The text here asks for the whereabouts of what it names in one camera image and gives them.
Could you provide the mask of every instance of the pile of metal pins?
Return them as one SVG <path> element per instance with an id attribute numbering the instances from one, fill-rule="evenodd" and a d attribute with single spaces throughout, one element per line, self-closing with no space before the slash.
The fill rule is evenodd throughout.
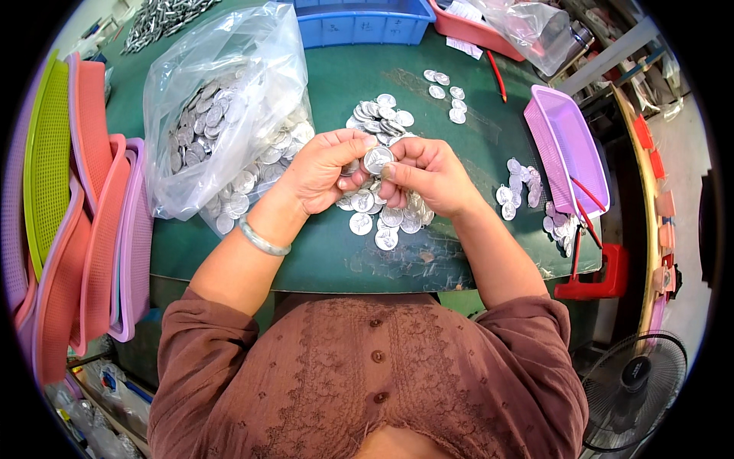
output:
<path id="1" fill-rule="evenodd" d="M 170 37 L 222 0 L 147 0 L 135 13 L 120 54 L 137 53 L 161 37 Z"/>

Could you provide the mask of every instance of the woman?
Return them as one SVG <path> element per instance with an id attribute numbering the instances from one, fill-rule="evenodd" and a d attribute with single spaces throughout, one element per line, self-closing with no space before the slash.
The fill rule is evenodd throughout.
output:
<path id="1" fill-rule="evenodd" d="M 376 144 L 314 137 L 248 214 L 252 233 L 228 234 L 168 307 L 155 458 L 578 456 L 588 410 L 567 310 L 443 141 L 391 147 L 379 195 L 405 207 L 414 189 L 451 219 L 487 312 L 472 322 L 429 294 L 292 294 L 258 339 L 252 316 L 283 262 L 271 253 L 363 183 L 341 166 Z"/>

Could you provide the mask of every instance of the bracelet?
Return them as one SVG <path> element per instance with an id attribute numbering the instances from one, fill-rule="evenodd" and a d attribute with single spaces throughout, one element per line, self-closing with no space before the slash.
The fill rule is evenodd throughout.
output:
<path id="1" fill-rule="evenodd" d="M 239 227 L 242 228 L 242 233 L 250 240 L 252 245 L 269 255 L 286 256 L 291 251 L 290 244 L 288 244 L 288 247 L 278 247 L 277 245 L 273 245 L 261 238 L 256 232 L 254 232 L 252 227 L 250 227 L 247 219 L 245 219 L 244 222 L 240 222 Z"/>

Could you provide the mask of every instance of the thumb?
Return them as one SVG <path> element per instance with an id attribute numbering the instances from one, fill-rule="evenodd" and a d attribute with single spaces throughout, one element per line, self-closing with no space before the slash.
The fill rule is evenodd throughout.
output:
<path id="1" fill-rule="evenodd" d="M 414 189 L 422 194 L 422 190 L 431 187 L 433 173 L 399 162 L 387 163 L 380 172 L 383 179 L 389 180 L 404 188 Z"/>
<path id="2" fill-rule="evenodd" d="M 367 150 L 374 146 L 377 146 L 377 137 L 370 135 L 361 139 L 350 139 L 328 148 L 326 154 L 328 160 L 334 162 L 335 166 L 344 166 L 365 156 Z"/>

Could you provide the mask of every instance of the worn table surface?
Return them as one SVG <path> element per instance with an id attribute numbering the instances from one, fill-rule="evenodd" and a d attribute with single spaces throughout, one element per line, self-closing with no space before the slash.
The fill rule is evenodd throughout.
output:
<path id="1" fill-rule="evenodd" d="M 233 4 L 241 2 L 225 0 L 197 20 L 222 14 Z M 107 126 L 111 133 L 144 137 L 145 76 L 150 64 L 183 32 L 161 39 L 138 54 L 120 56 L 129 27 L 128 22 L 120 37 L 103 50 L 107 67 L 115 67 Z M 335 46 L 308 49 L 305 55 L 317 132 L 343 128 L 359 101 L 390 93 L 398 101 L 397 108 L 414 115 L 415 124 L 410 128 L 413 133 L 444 139 L 453 147 L 474 184 L 497 212 L 495 191 L 501 184 L 508 184 L 509 158 L 515 157 L 523 165 L 538 168 L 546 183 L 523 117 L 530 86 L 540 83 L 527 62 L 495 57 L 507 92 L 508 102 L 503 104 L 486 55 L 476 61 L 447 47 L 446 39 L 432 26 L 419 46 Z M 428 94 L 429 83 L 423 78 L 427 68 L 448 74 L 451 85 L 464 89 L 469 107 L 466 124 L 457 125 L 448 119 L 450 97 L 437 100 Z M 550 191 L 544 189 L 540 205 L 530 209 L 525 189 L 517 216 L 505 222 L 544 279 L 569 275 L 571 269 L 571 259 L 562 256 L 556 243 L 542 229 L 545 202 L 549 199 Z M 293 250 L 283 262 L 272 288 L 354 293 L 475 288 L 466 256 L 448 220 L 436 217 L 430 226 L 416 234 L 401 232 L 398 247 L 393 252 L 383 252 L 374 243 L 376 228 L 367 236 L 357 236 L 349 230 L 351 214 L 332 207 L 312 216 L 293 243 Z M 186 222 L 156 219 L 151 274 L 189 280 L 218 242 L 219 238 L 198 216 Z M 581 242 L 578 270 L 598 270 L 600 264 L 600 250 L 587 235 Z"/>

